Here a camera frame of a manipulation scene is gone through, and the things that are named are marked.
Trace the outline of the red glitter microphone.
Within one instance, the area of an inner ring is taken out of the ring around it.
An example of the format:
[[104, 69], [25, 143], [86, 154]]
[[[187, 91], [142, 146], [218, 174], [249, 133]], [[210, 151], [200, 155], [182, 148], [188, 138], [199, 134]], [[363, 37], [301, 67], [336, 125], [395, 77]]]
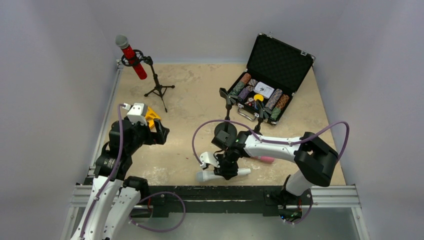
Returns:
[[130, 46], [128, 38], [122, 34], [118, 34], [115, 37], [115, 44], [123, 52], [123, 56], [128, 62], [127, 66], [132, 67], [141, 80], [145, 80], [147, 73], [140, 64], [141, 60], [137, 57], [136, 52]]

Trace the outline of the white microphone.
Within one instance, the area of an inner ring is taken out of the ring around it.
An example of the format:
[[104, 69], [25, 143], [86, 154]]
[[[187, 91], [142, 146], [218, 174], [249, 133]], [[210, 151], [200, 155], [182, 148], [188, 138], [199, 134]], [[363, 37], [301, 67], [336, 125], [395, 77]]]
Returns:
[[213, 171], [203, 170], [196, 173], [195, 180], [199, 183], [208, 182], [212, 180], [230, 180], [232, 178], [247, 176], [250, 173], [250, 168], [239, 168], [235, 176], [225, 178], [224, 176], [215, 174]]

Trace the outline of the black tripod shock mount stand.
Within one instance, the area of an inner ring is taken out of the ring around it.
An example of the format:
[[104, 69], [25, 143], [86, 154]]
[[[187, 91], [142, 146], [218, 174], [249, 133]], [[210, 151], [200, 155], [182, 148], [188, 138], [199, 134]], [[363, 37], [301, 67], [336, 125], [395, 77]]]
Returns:
[[[154, 84], [155, 84], [154, 88], [152, 90], [150, 90], [149, 92], [145, 93], [144, 96], [148, 97], [150, 94], [155, 94], [158, 97], [160, 97], [160, 99], [163, 103], [163, 106], [164, 106], [164, 110], [167, 113], [168, 109], [167, 109], [165, 101], [164, 101], [164, 96], [165, 96], [165, 93], [167, 92], [168, 89], [174, 89], [176, 86], [175, 85], [162, 85], [162, 84], [160, 84], [158, 74], [155, 72], [155, 69], [154, 69], [154, 66], [153, 66], [154, 63], [153, 63], [153, 59], [151, 58], [151, 56], [145, 56], [138, 49], [134, 49], [134, 51], [136, 52], [137, 57], [140, 59], [140, 64], [145, 63], [150, 67], [152, 77], [153, 77], [153, 81], [154, 81]], [[125, 67], [131, 67], [131, 66], [127, 66], [128, 61], [124, 58], [124, 54], [122, 55], [120, 62]]]

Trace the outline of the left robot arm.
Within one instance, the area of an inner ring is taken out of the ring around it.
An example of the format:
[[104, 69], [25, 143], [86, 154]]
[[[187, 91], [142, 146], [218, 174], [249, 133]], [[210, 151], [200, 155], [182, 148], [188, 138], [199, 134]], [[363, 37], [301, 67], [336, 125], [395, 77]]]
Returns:
[[109, 140], [95, 162], [90, 196], [71, 239], [112, 240], [128, 221], [133, 207], [149, 194], [148, 181], [126, 177], [132, 155], [142, 145], [164, 145], [170, 130], [160, 119], [153, 120], [155, 131], [128, 117], [111, 125]]

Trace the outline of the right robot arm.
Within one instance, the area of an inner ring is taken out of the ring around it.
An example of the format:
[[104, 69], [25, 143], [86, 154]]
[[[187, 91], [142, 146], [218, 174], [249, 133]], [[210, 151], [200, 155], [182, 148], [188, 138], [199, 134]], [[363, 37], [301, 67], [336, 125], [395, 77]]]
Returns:
[[297, 172], [288, 177], [283, 188], [293, 196], [302, 195], [312, 186], [328, 187], [339, 159], [339, 154], [312, 132], [305, 132], [301, 137], [278, 138], [250, 131], [240, 131], [233, 136], [221, 130], [212, 143], [223, 152], [200, 155], [203, 169], [213, 166], [210, 175], [202, 174], [203, 180], [246, 176], [251, 170], [239, 168], [240, 158], [271, 157], [297, 165]]

